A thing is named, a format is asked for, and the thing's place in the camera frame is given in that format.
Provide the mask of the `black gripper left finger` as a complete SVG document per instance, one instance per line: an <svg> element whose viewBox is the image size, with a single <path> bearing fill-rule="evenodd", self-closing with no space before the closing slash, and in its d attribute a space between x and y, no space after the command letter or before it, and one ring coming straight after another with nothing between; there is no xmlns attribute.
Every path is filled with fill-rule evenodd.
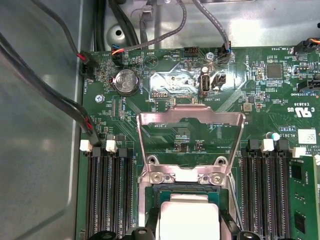
<svg viewBox="0 0 320 240"><path fill-rule="evenodd" d="M96 234L97 240L155 240L156 227L158 223L160 209L151 208L148 219L144 227L134 227L128 230L124 237L119 238L115 232L100 231Z"/></svg>

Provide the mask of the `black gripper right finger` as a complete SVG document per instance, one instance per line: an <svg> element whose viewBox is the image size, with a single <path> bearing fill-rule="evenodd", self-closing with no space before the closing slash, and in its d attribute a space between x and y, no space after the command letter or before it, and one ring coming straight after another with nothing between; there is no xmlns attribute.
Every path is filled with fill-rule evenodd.
<svg viewBox="0 0 320 240"><path fill-rule="evenodd" d="M221 240L259 240L260 236L254 232L240 230L235 220L226 210L219 211Z"/></svg>

